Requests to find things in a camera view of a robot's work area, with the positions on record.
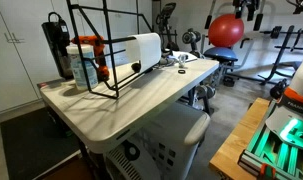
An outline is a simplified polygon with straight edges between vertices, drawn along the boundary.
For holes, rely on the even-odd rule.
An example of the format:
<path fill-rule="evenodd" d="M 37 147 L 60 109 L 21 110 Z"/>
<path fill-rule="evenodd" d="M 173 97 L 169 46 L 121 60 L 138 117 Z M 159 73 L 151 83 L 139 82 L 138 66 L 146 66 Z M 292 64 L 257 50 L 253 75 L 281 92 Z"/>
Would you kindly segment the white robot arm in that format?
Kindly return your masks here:
<path fill-rule="evenodd" d="M 303 61 L 270 102 L 238 164 L 257 180 L 303 180 Z"/>

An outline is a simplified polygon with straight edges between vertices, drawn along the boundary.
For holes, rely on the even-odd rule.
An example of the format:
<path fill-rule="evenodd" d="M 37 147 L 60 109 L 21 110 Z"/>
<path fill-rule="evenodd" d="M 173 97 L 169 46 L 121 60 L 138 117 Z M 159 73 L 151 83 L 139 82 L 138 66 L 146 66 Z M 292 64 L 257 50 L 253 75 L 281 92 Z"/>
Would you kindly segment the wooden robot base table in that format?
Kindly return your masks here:
<path fill-rule="evenodd" d="M 248 146 L 268 106 L 269 100 L 257 98 L 209 161 L 208 167 L 219 180 L 256 179 L 238 165 L 238 159 Z"/>

